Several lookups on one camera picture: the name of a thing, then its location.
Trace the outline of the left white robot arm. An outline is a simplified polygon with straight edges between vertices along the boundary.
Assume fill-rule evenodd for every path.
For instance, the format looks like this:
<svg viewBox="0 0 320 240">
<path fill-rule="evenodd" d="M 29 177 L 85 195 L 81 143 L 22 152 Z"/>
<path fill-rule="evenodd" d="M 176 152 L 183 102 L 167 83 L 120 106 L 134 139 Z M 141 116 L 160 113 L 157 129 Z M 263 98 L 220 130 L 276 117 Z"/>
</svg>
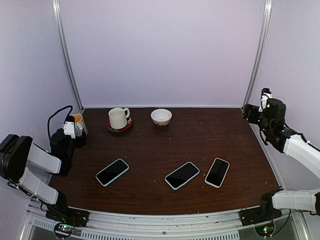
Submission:
<svg viewBox="0 0 320 240">
<path fill-rule="evenodd" d="M 85 133 L 71 137 L 58 129 L 50 139 L 51 151 L 47 152 L 30 136 L 9 134 L 0 143 L 0 176 L 10 187 L 39 199 L 61 222 L 67 222 L 72 218 L 73 211 L 67 204 L 66 196 L 44 183 L 28 165 L 51 175 L 66 177 L 73 166 L 75 150 L 86 144 Z"/>
</svg>

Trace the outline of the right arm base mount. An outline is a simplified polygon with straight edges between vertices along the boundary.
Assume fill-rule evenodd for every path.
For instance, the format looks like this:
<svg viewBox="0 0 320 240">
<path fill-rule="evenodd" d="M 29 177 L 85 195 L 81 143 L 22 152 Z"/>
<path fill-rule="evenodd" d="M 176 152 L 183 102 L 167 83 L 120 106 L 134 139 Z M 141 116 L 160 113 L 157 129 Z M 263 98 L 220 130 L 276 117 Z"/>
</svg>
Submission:
<svg viewBox="0 0 320 240">
<path fill-rule="evenodd" d="M 259 206 L 252 208 L 244 207 L 239 211 L 242 226 L 252 225 L 255 233 L 264 239 L 276 233 L 275 220 L 281 216 L 282 211 L 273 208 L 273 206 L 265 200 L 263 200 Z"/>
</svg>

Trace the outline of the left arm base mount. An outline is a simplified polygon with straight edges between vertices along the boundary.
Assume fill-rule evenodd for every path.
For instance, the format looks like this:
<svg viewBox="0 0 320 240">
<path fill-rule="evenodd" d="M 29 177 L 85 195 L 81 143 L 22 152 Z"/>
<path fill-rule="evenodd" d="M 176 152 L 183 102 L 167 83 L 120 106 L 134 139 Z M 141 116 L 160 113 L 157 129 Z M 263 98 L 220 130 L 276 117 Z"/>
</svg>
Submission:
<svg viewBox="0 0 320 240">
<path fill-rule="evenodd" d="M 76 228 L 86 227 L 90 213 L 85 210 L 79 210 L 66 206 L 61 209 L 56 205 L 45 204 L 47 210 L 45 217 L 56 221 L 53 227 L 53 233 L 60 239 L 69 238 Z"/>
</svg>

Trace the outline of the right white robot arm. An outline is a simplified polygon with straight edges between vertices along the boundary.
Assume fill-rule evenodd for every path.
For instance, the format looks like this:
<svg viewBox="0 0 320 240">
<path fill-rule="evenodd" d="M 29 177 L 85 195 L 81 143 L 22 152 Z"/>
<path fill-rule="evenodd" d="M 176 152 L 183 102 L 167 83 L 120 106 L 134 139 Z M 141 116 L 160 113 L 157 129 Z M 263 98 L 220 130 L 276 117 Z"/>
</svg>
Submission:
<svg viewBox="0 0 320 240">
<path fill-rule="evenodd" d="M 279 99 L 269 98 L 260 106 L 246 104 L 243 118 L 258 126 L 264 135 L 264 144 L 296 160 L 317 178 L 320 177 L 320 149 L 286 124 L 286 105 Z M 312 215 L 320 214 L 320 189 L 275 190 L 262 197 L 263 205 L 256 210 L 259 220 L 268 220 L 276 210 L 298 210 Z"/>
</svg>

